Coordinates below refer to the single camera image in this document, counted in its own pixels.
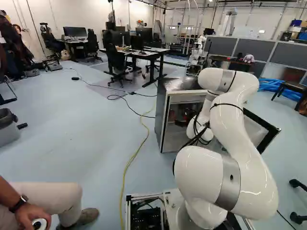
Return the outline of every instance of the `beige pants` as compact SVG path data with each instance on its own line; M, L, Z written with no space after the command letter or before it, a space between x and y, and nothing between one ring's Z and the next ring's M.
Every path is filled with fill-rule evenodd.
M58 214L62 226L74 224L81 214L82 188L75 183L11 183L29 203L42 207L50 215ZM16 230L15 215L0 205L0 230Z

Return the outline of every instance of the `wristwatch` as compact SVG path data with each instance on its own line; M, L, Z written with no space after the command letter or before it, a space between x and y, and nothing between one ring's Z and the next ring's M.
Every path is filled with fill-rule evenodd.
M29 200L29 198L27 198L27 196L21 195L17 204L14 205L13 207L10 207L9 211L12 212L12 213L15 213L22 205L27 203L28 200Z

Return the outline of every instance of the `stool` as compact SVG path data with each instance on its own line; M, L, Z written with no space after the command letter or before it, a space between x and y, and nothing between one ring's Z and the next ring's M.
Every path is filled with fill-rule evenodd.
M298 108L299 108L299 105L302 103L302 101L307 98L307 87L305 85L302 85L300 83L296 83L296 82L293 82L293 81L282 82L280 84L280 86L278 87L276 93L272 97L271 101L273 101L276 96L280 97L280 95L282 95L282 93L285 89L289 89L289 90L299 92L299 93L302 94L302 97L299 99L299 101L296 104L295 109L294 109L295 111L297 111Z

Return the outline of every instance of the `trash bin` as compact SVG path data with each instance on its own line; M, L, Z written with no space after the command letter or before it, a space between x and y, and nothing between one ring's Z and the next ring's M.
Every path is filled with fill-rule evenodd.
M9 109L0 109L0 147L20 137L16 126L18 118Z

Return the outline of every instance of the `wheel caster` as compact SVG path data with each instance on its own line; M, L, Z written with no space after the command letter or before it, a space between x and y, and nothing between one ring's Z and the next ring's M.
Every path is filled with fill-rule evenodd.
M293 188L297 188L299 187L299 185L301 184L297 179L292 179L289 181L289 184L293 187Z
M303 221L302 219L300 218L301 216L297 215L297 213L295 212L292 212L290 214L290 220L292 220L293 222L297 223L297 224L302 224Z

